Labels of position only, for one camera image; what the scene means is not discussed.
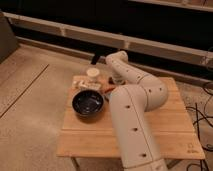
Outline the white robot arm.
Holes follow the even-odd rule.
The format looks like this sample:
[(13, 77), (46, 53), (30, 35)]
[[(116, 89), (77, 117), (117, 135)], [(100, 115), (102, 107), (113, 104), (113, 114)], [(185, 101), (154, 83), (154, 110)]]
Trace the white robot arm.
[(108, 55), (106, 64), (114, 83), (126, 81), (109, 98), (124, 171), (168, 171), (145, 116), (167, 101), (167, 86), (156, 76), (131, 66), (125, 51)]

